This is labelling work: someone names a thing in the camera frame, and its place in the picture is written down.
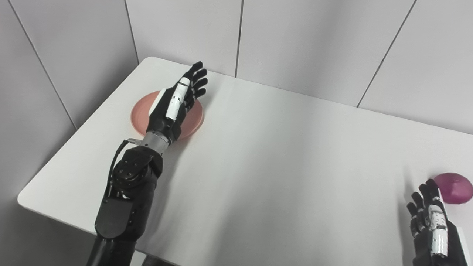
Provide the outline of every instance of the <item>fingertip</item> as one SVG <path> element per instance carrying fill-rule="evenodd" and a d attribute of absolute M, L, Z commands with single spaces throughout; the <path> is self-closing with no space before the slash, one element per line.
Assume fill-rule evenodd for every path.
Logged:
<path fill-rule="evenodd" d="M 415 204 L 412 203 L 412 202 L 409 202 L 409 203 L 407 204 L 407 210 L 409 211 L 409 213 L 411 214 L 411 216 L 414 216 L 414 215 L 417 214 L 417 208 L 416 208 Z"/>
<path fill-rule="evenodd" d="M 203 96 L 206 92 L 207 92 L 207 90 L 205 88 L 201 88 L 201 89 L 199 89 L 198 91 L 195 92 L 194 96 L 197 99 L 200 96 Z"/>

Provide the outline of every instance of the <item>wall seam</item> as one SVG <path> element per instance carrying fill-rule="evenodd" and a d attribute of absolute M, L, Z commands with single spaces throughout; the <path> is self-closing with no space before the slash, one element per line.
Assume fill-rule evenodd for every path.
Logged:
<path fill-rule="evenodd" d="M 411 8 L 410 8 L 409 11 L 407 12 L 406 17 L 404 18 L 403 22 L 401 23 L 401 26 L 400 26 L 399 29 L 397 30 L 396 35 L 394 36 L 394 39 L 392 40 L 392 42 L 391 42 L 391 44 L 389 45 L 389 47 L 388 47 L 388 49 L 387 49 L 385 55 L 383 56 L 383 59 L 381 59 L 381 62 L 379 63 L 378 68 L 377 68 L 376 71 L 375 71 L 375 74 L 373 75 L 373 77 L 372 77 L 371 80 L 369 81 L 368 86 L 366 87 L 365 92 L 363 93 L 363 95 L 361 96 L 361 99 L 359 100 L 358 104 L 356 105 L 357 108 L 360 106 L 361 101 L 363 100 L 363 98 L 364 98 L 365 95 L 366 95 L 366 92 L 368 92 L 368 89 L 369 89 L 369 87 L 371 86 L 371 83 L 373 83 L 373 80 L 375 79 L 376 75 L 377 75 L 378 72 L 379 72 L 379 69 L 380 69 L 381 66 L 383 65 L 384 60 L 385 60 L 386 57 L 387 57 L 387 54 L 388 54 L 389 51 L 391 50 L 391 47 L 393 47 L 393 44 L 394 44 L 394 42 L 396 41 L 397 36 L 398 36 L 399 33 L 401 32 L 401 29 L 403 28 L 404 23 L 406 22 L 408 16 L 411 14 L 411 11 L 412 11 L 412 9 L 414 8 L 414 5 L 415 5 L 416 2 L 417 2 L 417 0 L 414 0 L 414 3 L 412 3 Z"/>
<path fill-rule="evenodd" d="M 125 9 L 126 9 L 126 16 L 128 18 L 128 24 L 130 25 L 130 32 L 131 32 L 131 39 L 133 41 L 133 48 L 135 48 L 136 62 L 138 64 L 140 64 L 140 60 L 138 59 L 138 50 L 136 50 L 135 36 L 133 35 L 133 28 L 131 27 L 131 19 L 130 19 L 130 13 L 128 11 L 128 5 L 126 3 L 126 0 L 124 0 L 124 2 L 125 2 Z"/>
<path fill-rule="evenodd" d="M 236 45 L 236 63 L 235 63 L 235 78 L 238 73 L 238 58 L 240 56 L 240 39 L 241 39 L 241 24 L 243 22 L 243 3 L 245 0 L 241 0 L 241 10 L 240 10 L 240 28 L 238 29 L 238 43 Z"/>

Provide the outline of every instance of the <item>robotic arm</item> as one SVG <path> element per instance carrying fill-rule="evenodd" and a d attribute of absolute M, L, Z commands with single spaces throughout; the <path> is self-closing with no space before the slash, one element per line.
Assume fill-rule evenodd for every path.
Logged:
<path fill-rule="evenodd" d="M 97 214 L 97 238 L 87 266 L 129 266 L 136 241 L 143 235 L 157 179 L 162 173 L 162 154 L 181 134 L 181 124 L 195 100 L 205 94 L 207 70 L 195 63 L 171 88 L 162 90 L 150 108 L 149 124 L 142 141 L 124 140 L 110 166 L 108 183 Z M 128 149 L 115 165 L 126 144 Z"/>
<path fill-rule="evenodd" d="M 419 186 L 422 196 L 414 192 L 411 233 L 416 257 L 414 266 L 467 266 L 457 227 L 447 218 L 442 195 L 433 179 Z"/>

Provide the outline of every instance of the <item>robotic hand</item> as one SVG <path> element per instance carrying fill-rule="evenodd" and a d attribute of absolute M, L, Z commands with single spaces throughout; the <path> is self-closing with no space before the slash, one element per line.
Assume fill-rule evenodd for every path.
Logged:
<path fill-rule="evenodd" d="M 142 141 L 124 140 L 112 160 L 97 214 L 97 238 L 87 266 L 129 266 L 143 235 L 154 190 L 162 173 L 162 154 L 181 134 L 181 124 L 195 100 L 205 94 L 207 70 L 197 62 L 171 88 L 162 90 L 150 108 Z M 128 149 L 115 165 L 126 144 Z"/>
<path fill-rule="evenodd" d="M 414 266 L 467 266 L 456 226 L 447 219 L 442 196 L 433 179 L 419 186 L 422 196 L 414 192 L 411 232 L 416 257 Z"/>

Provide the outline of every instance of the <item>white wall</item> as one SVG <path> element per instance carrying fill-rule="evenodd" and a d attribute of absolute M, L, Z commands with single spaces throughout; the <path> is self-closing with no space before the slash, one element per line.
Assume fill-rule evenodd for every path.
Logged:
<path fill-rule="evenodd" d="M 11 0 L 76 127 L 138 65 L 124 0 Z"/>
<path fill-rule="evenodd" d="M 473 133 L 473 2 L 419 0 L 360 107 Z"/>
<path fill-rule="evenodd" d="M 247 0 L 238 78 L 356 106 L 413 0 Z"/>
<path fill-rule="evenodd" d="M 127 0 L 140 62 L 155 56 L 234 76 L 241 0 Z"/>

